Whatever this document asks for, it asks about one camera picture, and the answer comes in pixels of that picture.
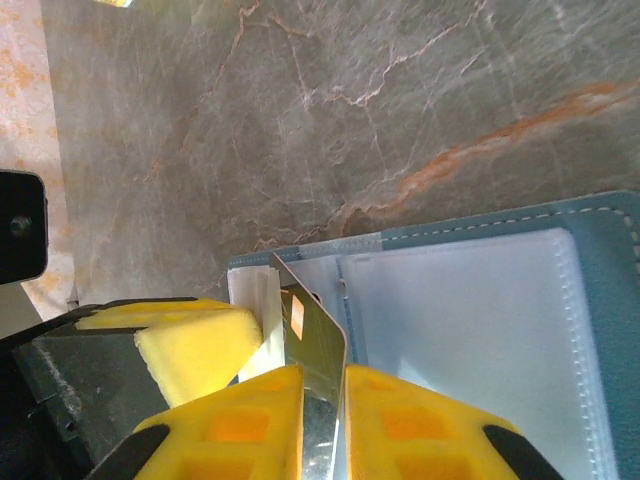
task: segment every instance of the yellow sponge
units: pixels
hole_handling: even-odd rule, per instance
[[[209,298],[138,300],[114,302],[92,311],[90,316],[75,323],[78,330],[112,328],[144,328],[159,323],[186,322],[199,318],[213,318],[226,315],[236,309],[228,303]]]
[[[262,343],[248,310],[139,330],[136,346],[170,407],[229,385]]]
[[[145,420],[170,433],[136,480],[299,480],[303,372],[282,367]]]
[[[368,367],[346,370],[352,480],[517,480],[483,432],[504,419]]]

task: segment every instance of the metal card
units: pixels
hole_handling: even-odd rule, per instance
[[[333,478],[342,407],[347,340],[344,331],[276,254],[280,275],[285,363],[304,368],[302,479]]]

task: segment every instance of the white stitching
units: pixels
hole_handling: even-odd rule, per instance
[[[354,247],[354,246],[367,246],[367,245],[379,245],[382,244],[384,242],[389,242],[389,241],[394,241],[394,240],[404,240],[407,238],[416,238],[416,237],[427,237],[430,235],[439,235],[441,233],[452,233],[452,232],[459,232],[461,230],[472,230],[474,228],[485,228],[485,227],[490,227],[490,226],[497,226],[497,225],[504,225],[504,224],[511,224],[511,223],[517,223],[517,222],[525,222],[528,220],[533,220],[533,219],[542,219],[542,218],[547,218],[550,216],[556,216],[556,215],[573,215],[575,213],[590,213],[590,212],[611,212],[615,215],[621,216],[623,218],[624,221],[624,226],[627,228],[627,230],[629,231],[629,236],[631,237],[631,241],[633,242],[633,255],[636,259],[636,271],[638,272],[638,276],[640,277],[640,241],[638,239],[638,232],[636,232],[633,229],[634,223],[633,223],[633,217],[631,215],[629,215],[627,212],[625,212],[624,210],[620,210],[619,208],[615,208],[615,207],[597,207],[597,208],[592,208],[592,207],[588,207],[588,208],[581,208],[580,210],[567,210],[566,212],[563,211],[556,211],[556,212],[552,212],[552,213],[541,213],[536,215],[535,217],[531,217],[531,216],[524,216],[522,218],[518,218],[518,219],[506,219],[506,220],[500,220],[500,221],[496,221],[496,222],[491,222],[491,223],[481,223],[479,225],[468,225],[466,227],[455,227],[453,229],[444,229],[444,230],[433,230],[431,232],[417,232],[417,233],[412,233],[412,234],[408,234],[408,235],[402,235],[402,236],[397,236],[397,237],[390,237],[390,238],[381,238],[378,240],[373,240],[373,241],[362,241],[362,240],[353,240],[353,241],[346,241],[346,243],[344,243],[343,245],[341,245],[339,248],[336,247],[320,247],[317,249],[310,249],[307,250],[303,253],[305,254],[309,254],[309,255],[320,255],[323,253],[337,253],[339,250],[346,250],[349,247]],[[280,255],[280,257],[282,258],[292,258],[292,257],[298,257],[300,255],[300,252],[295,252],[295,253],[284,253],[282,255]],[[247,258],[247,259],[240,259],[240,260],[234,260],[232,262],[229,263],[229,268],[231,267],[239,267],[242,265],[246,265],[248,263],[253,263],[256,261],[256,258]]]
[[[564,249],[560,242],[557,240],[553,242],[555,247],[556,268],[562,282],[562,299],[564,303],[564,309],[567,314],[567,327],[569,331],[569,337],[571,342],[571,350],[573,353],[573,364],[576,369],[574,374],[577,379],[578,395],[580,396],[580,410],[582,411],[583,428],[587,437],[587,449],[589,451],[590,461],[592,464],[600,463],[596,460],[601,460],[599,455],[599,449],[595,448],[594,431],[597,430],[595,425],[595,417],[597,416],[593,403],[593,389],[590,386],[589,376],[589,363],[585,351],[588,351],[588,347],[585,348],[584,338],[582,338],[583,332],[580,330],[580,325],[576,320],[575,306],[573,305],[573,297],[575,296],[575,290],[572,282],[569,280],[569,268],[568,262],[565,257]]]

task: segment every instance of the black device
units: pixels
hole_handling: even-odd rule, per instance
[[[0,285],[40,276],[47,267],[47,243],[42,180],[0,170]]]

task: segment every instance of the gray marble countertop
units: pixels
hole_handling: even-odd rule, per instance
[[[640,187],[636,0],[42,0],[81,303]]]

